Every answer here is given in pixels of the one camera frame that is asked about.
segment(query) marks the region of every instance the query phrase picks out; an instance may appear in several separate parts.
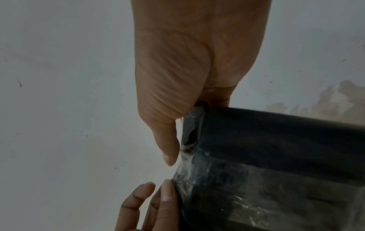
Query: shiny plastic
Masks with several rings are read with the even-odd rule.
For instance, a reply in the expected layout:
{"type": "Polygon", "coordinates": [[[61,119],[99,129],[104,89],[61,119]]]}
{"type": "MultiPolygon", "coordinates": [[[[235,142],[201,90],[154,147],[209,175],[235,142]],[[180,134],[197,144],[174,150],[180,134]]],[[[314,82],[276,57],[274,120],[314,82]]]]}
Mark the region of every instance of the shiny plastic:
{"type": "Polygon", "coordinates": [[[181,231],[365,230],[364,128],[196,107],[181,157],[181,231]]]}

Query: hand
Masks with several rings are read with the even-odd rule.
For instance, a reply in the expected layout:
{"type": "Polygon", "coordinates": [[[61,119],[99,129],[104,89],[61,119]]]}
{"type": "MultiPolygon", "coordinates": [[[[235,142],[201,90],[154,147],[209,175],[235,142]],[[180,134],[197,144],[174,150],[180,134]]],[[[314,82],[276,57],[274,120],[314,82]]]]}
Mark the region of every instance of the hand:
{"type": "Polygon", "coordinates": [[[175,120],[199,101],[227,107],[259,53],[270,0],[131,0],[138,112],[167,165],[175,120]]]}
{"type": "MultiPolygon", "coordinates": [[[[137,187],[122,203],[114,231],[137,230],[140,207],[155,190],[154,183],[137,187]]],[[[175,188],[165,180],[152,197],[142,225],[142,231],[178,231],[179,206],[175,188]]]]}

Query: wall stain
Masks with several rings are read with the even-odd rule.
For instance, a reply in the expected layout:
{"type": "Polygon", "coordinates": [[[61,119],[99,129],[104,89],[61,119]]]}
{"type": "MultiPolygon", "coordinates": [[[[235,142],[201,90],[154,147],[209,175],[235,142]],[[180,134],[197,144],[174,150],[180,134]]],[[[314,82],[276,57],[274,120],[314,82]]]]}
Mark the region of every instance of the wall stain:
{"type": "Polygon", "coordinates": [[[319,100],[310,108],[300,108],[297,105],[289,112],[287,109],[283,103],[275,103],[267,106],[265,111],[365,126],[365,86],[345,80],[337,88],[331,86],[321,92],[319,100]],[[343,112],[341,106],[344,102],[333,100],[336,93],[344,95],[350,104],[343,112]]]}

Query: white wall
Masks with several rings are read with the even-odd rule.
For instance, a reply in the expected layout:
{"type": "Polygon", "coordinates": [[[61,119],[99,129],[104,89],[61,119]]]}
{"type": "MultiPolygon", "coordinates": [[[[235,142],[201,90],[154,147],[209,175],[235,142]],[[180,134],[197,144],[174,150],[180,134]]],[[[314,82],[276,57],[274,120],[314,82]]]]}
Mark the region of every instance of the white wall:
{"type": "MultiPolygon", "coordinates": [[[[364,8],[274,1],[232,106],[365,125],[364,8]]],[[[0,1],[1,230],[112,230],[135,186],[173,175],[138,118],[133,59],[127,0],[0,1]]]]}

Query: plastic wrap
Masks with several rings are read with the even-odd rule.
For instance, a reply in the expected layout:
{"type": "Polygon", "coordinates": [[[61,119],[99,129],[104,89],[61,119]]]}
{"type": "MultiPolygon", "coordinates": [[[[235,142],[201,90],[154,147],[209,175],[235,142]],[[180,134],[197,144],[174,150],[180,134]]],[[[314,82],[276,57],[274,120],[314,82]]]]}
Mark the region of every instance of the plastic wrap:
{"type": "Polygon", "coordinates": [[[365,130],[196,107],[173,178],[180,230],[365,230],[365,130]]]}

